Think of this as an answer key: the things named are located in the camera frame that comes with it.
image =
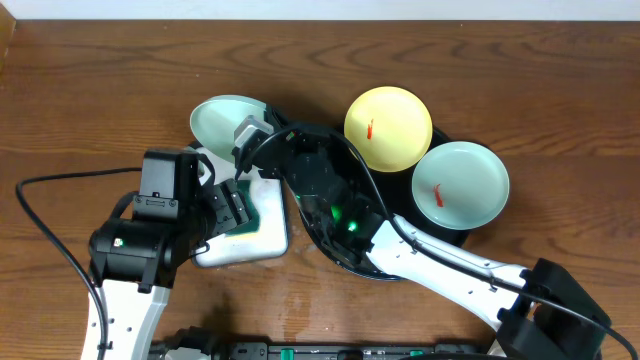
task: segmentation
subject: green object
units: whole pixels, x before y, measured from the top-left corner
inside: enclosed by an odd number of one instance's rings
[[[280,351],[280,360],[293,360],[293,349],[282,349]]]
[[[333,220],[336,222],[340,221],[340,218],[342,217],[342,209],[339,206],[332,206],[331,215],[333,215]]]
[[[251,201],[251,195],[249,195],[249,187],[251,186],[250,180],[240,180],[238,181],[238,192],[241,193],[244,197],[244,201],[247,204],[247,212],[251,217],[246,224],[242,224],[237,228],[227,232],[227,235],[241,235],[252,232],[257,232],[260,228],[260,214],[256,207],[253,205]]]

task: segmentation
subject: green light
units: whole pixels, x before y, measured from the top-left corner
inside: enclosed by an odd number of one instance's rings
[[[342,209],[339,206],[332,206],[331,215],[333,215],[333,220],[336,222],[340,221],[340,218],[342,217]]]

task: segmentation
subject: light blue plate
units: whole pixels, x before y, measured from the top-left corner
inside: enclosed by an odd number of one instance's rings
[[[509,197],[509,175],[484,146],[455,141],[427,152],[411,180],[422,213],[448,229],[482,226],[502,211]]]

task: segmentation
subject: white wall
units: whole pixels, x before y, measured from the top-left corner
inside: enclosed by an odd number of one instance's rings
[[[18,19],[640,20],[640,0],[0,0]]]

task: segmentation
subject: black tray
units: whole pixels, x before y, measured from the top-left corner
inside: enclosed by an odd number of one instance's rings
[[[451,139],[445,133],[440,131],[440,129],[434,126],[433,137],[431,139],[429,150],[448,142],[451,142]],[[458,247],[462,246],[462,244],[464,244],[467,237],[469,236],[471,230],[451,230],[437,225],[427,219],[416,205],[415,201],[413,200],[413,195],[411,194],[411,178],[413,176],[413,171],[415,170],[415,168],[416,165],[406,170],[395,173],[383,173],[374,170],[370,171],[371,176],[376,182],[378,191],[380,191],[382,199],[384,200],[385,205],[387,206],[389,211],[394,214],[403,216],[409,223],[431,236],[434,236],[442,241],[448,242],[449,244]],[[403,280],[403,278],[399,276],[389,275],[382,271],[372,271],[370,269],[357,267],[352,268],[346,264],[343,264],[340,260],[335,258],[335,256],[333,256],[333,254],[328,249],[322,246],[321,240],[314,235],[314,232],[309,231],[304,218],[302,218],[302,223],[304,224],[307,233],[311,237],[311,240],[322,251],[322,253],[345,270],[370,279],[389,281]]]

